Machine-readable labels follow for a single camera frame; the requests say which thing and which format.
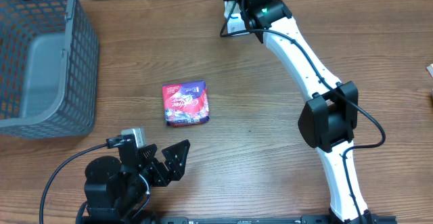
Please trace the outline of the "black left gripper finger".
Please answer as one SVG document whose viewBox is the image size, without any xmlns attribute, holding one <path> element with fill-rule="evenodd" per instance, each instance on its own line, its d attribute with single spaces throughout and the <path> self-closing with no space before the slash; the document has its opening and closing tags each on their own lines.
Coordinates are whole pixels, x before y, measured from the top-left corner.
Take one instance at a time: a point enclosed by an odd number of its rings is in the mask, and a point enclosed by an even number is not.
<svg viewBox="0 0 433 224">
<path fill-rule="evenodd" d="M 139 159 L 141 165 L 149 164 L 154 158 L 157 151 L 156 144 L 147 145 L 144 148 L 139 148 Z"/>
<path fill-rule="evenodd" d="M 189 148 L 190 142 L 186 139 L 162 150 L 171 181 L 179 181 L 184 176 Z"/>
</svg>

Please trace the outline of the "red purple pad pack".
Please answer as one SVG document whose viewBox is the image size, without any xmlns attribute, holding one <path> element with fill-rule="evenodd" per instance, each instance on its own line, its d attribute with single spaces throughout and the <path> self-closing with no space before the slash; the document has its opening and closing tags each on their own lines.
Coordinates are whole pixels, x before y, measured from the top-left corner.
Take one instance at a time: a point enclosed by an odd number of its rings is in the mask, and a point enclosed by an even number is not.
<svg viewBox="0 0 433 224">
<path fill-rule="evenodd" d="M 205 81 L 162 86 L 166 124 L 170 127 L 203 124 L 210 119 Z"/>
</svg>

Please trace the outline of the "small orange snack packet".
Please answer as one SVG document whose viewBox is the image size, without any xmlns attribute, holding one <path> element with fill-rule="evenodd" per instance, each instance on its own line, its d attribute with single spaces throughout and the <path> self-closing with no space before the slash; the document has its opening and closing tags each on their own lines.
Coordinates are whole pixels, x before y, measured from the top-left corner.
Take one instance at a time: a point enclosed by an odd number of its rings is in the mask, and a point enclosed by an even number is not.
<svg viewBox="0 0 433 224">
<path fill-rule="evenodd" d="M 427 66 L 426 70 L 430 73 L 430 76 L 433 77 L 433 64 Z"/>
</svg>

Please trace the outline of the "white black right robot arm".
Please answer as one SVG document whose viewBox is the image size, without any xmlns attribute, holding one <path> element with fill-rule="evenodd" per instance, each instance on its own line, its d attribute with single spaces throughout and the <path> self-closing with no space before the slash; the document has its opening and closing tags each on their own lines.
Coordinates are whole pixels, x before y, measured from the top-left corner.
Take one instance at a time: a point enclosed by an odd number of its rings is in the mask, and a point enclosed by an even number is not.
<svg viewBox="0 0 433 224">
<path fill-rule="evenodd" d="M 307 145 L 319 155 L 331 196 L 331 223 L 373 223 L 361 195 L 351 147 L 357 126 L 358 90 L 342 83 L 314 54 L 283 0 L 224 0 L 226 21 L 222 36 L 254 33 L 285 66 L 305 101 L 298 128 Z"/>
</svg>

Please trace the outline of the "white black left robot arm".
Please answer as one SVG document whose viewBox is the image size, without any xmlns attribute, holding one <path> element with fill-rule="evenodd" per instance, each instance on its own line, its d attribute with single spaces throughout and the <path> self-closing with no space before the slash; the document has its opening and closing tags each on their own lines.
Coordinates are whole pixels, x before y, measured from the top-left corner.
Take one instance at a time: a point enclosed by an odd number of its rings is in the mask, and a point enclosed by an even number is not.
<svg viewBox="0 0 433 224">
<path fill-rule="evenodd" d="M 142 146 L 132 135 L 106 140 L 119 157 L 103 156 L 85 169 L 87 201 L 76 223 L 135 223 L 150 201 L 153 187 L 166 187 L 185 173 L 190 142 L 183 140 L 162 150 L 164 162 L 155 158 L 156 145 Z"/>
</svg>

